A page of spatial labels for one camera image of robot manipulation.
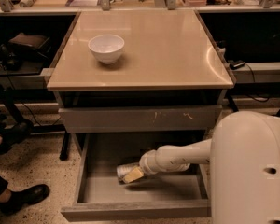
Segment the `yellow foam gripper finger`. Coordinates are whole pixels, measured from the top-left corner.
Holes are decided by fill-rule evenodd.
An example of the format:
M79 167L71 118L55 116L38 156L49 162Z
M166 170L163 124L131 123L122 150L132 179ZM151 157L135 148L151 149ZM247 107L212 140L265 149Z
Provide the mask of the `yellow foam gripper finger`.
M143 170L139 166L136 166L123 177L123 182L125 184L129 184L134 182L135 180L142 178L143 176Z

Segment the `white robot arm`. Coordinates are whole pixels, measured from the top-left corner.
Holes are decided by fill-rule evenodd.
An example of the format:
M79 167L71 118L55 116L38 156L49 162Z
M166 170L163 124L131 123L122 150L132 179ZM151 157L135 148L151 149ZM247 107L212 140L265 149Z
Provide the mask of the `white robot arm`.
M210 139L145 153L121 179L210 165L213 224L280 224L280 118L252 111L222 119Z

